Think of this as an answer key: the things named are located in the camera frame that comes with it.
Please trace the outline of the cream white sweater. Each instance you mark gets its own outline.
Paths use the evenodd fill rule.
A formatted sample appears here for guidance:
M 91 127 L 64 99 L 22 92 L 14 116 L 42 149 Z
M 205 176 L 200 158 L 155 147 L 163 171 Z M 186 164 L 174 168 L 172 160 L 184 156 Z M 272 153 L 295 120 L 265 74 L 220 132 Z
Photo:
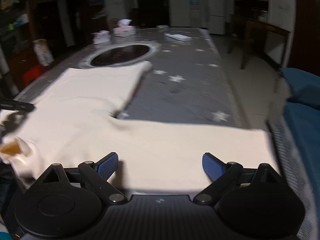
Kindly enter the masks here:
M 53 163 L 76 167 L 110 152 L 121 160 L 111 179 L 139 192 L 192 193 L 210 184 L 202 169 L 209 152 L 247 168 L 277 167 L 269 137 L 259 129 L 119 120 L 112 114 L 132 96 L 144 61 L 127 67 L 68 69 L 38 98 L 35 110 L 1 144 L 1 160 L 18 178 L 37 179 Z

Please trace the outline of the red plastic stool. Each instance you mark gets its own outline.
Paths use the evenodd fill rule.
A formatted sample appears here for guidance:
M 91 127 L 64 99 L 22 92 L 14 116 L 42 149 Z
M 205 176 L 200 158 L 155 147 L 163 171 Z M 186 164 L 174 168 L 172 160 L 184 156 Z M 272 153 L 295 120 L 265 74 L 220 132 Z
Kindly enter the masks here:
M 42 64 L 31 67 L 22 75 L 23 87 L 27 87 L 50 69 L 50 66 L 43 66 Z

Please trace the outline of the white paper bag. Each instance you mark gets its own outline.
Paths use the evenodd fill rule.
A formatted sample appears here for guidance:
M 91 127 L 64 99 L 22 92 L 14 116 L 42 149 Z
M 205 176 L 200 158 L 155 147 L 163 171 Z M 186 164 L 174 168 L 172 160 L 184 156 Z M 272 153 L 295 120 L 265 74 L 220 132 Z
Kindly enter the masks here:
M 34 51 L 40 64 L 49 66 L 54 62 L 53 56 L 48 48 L 47 40 L 37 39 L 33 41 Z

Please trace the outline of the blue sofa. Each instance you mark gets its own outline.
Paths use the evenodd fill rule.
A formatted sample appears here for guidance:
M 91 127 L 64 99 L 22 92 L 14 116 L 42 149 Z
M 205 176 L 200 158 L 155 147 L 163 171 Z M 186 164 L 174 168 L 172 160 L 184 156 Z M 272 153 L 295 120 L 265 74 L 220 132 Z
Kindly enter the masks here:
M 300 239 L 319 239 L 319 76 L 282 68 L 266 121 L 280 170 L 305 207 Z

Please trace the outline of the small pink tissue box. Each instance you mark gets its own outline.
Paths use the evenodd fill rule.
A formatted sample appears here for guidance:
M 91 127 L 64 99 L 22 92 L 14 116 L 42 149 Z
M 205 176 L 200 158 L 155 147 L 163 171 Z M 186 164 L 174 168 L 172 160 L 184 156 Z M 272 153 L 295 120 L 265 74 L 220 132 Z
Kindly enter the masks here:
M 93 33 L 93 43 L 103 44 L 110 41 L 110 32 L 106 30 L 101 30 L 97 33 Z

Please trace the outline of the round black induction cooktop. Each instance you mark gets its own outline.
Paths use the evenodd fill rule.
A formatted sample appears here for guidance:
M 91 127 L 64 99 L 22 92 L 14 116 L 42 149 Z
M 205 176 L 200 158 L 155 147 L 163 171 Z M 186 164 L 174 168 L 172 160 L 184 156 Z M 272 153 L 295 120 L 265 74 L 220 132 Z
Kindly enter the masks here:
M 91 53 L 79 68 L 121 67 L 144 61 L 161 50 L 158 42 L 125 42 L 113 44 Z

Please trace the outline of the pink tissue box with tissue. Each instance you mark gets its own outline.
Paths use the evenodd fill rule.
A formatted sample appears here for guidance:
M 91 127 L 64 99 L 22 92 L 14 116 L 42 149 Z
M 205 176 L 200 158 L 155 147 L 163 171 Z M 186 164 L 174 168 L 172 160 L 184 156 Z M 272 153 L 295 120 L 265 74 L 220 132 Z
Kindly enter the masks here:
M 135 26 L 131 24 L 130 19 L 121 19 L 117 23 L 117 27 L 113 28 L 113 33 L 116 37 L 128 37 L 136 34 Z

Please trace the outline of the dark wooden side table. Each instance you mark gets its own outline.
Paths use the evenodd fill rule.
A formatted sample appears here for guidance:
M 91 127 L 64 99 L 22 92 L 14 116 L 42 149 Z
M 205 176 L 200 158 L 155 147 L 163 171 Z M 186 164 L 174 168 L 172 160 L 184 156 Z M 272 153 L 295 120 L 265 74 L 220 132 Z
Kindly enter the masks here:
M 276 71 L 283 67 L 290 31 L 267 22 L 235 17 L 231 19 L 226 34 L 227 54 L 231 54 L 236 45 L 242 49 L 241 70 L 246 68 L 251 55 L 261 58 Z M 275 46 L 283 45 L 280 62 L 276 62 L 267 53 L 267 47 L 272 44 L 272 36 L 276 37 Z

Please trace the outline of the white remote control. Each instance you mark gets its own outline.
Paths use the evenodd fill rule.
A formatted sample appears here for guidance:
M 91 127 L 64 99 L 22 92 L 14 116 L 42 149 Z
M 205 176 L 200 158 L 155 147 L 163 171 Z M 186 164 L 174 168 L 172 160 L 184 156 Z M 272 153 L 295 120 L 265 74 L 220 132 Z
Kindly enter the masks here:
M 182 34 L 175 34 L 175 33 L 165 33 L 164 36 L 168 38 L 172 38 L 177 41 L 181 41 L 181 42 L 189 42 L 193 40 L 192 37 L 185 36 Z

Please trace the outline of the water dispenser with blue bottle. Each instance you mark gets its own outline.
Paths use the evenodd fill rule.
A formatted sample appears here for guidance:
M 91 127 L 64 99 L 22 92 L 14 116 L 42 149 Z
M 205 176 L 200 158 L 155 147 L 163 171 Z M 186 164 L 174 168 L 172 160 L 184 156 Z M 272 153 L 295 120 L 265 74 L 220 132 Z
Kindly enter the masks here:
M 202 20 L 200 0 L 189 0 L 189 20 L 192 28 L 201 27 Z

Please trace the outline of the white refrigerator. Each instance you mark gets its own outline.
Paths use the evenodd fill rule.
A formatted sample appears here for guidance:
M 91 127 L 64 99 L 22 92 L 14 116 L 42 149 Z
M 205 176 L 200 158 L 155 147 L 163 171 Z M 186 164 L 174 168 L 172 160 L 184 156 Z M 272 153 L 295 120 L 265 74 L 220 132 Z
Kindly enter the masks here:
M 225 35 L 226 22 L 233 13 L 233 0 L 207 1 L 207 29 L 210 34 Z

